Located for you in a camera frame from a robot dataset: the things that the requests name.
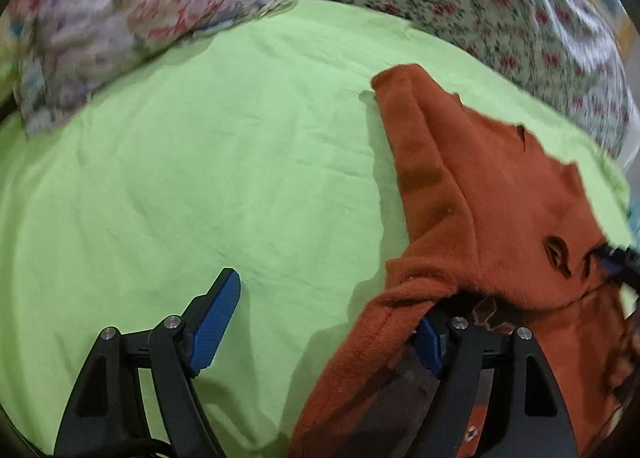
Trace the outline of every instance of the floral blanket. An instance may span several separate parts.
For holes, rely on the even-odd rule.
[[[587,0],[331,0],[413,21],[549,104],[616,157],[634,102]]]
[[[14,94],[29,132],[68,120],[98,88],[194,31],[280,0],[11,0],[20,42]]]

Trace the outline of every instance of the metal screw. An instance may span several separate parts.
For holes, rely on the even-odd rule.
[[[113,326],[109,326],[100,332],[100,337],[105,341],[113,338],[116,335],[116,329]]]
[[[179,315],[170,315],[164,320],[162,324],[164,325],[165,328],[172,330],[173,328],[177,328],[178,326],[180,326],[181,322],[182,322],[182,319],[180,319]]]
[[[531,339],[533,337],[533,334],[531,333],[531,330],[529,330],[529,328],[525,328],[524,326],[521,326],[520,328],[518,328],[516,330],[516,333],[518,334],[518,337],[520,337],[521,339],[524,339],[526,341],[528,341],[529,339]]]
[[[466,330],[469,326],[469,321],[467,321],[464,317],[456,316],[451,320],[451,325],[456,330]]]

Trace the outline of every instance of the blue object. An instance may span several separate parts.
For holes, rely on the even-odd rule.
[[[614,263],[613,261],[603,260],[602,266],[605,268],[607,272],[612,273],[613,275],[617,275],[622,272],[622,266]]]
[[[15,35],[15,37],[20,37],[22,35],[23,28],[24,23],[18,19],[12,19],[9,23],[9,29]]]
[[[420,364],[427,368],[437,378],[444,371],[445,363],[442,359],[440,337],[429,322],[427,316],[423,317],[414,334],[414,349],[418,355]]]
[[[193,334],[193,348],[188,367],[194,377],[211,365],[239,300],[240,276],[236,271],[232,271]]]

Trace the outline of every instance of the light green fabric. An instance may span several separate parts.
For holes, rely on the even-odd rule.
[[[283,456],[407,244],[369,82],[408,62],[577,160],[608,237],[630,241],[622,175],[564,118],[401,19],[300,1],[173,48],[54,134],[1,128],[0,401],[17,426],[50,450],[98,332],[151,328],[232,266],[242,299],[196,388],[230,458]]]

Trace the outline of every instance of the fleece fabric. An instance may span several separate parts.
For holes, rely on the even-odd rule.
[[[457,292],[521,310],[584,452],[617,406],[604,386],[623,335],[619,290],[590,249],[604,236],[575,164],[523,126],[479,115],[418,65],[375,76],[410,244],[316,383],[289,457],[335,456],[402,358],[412,330]]]

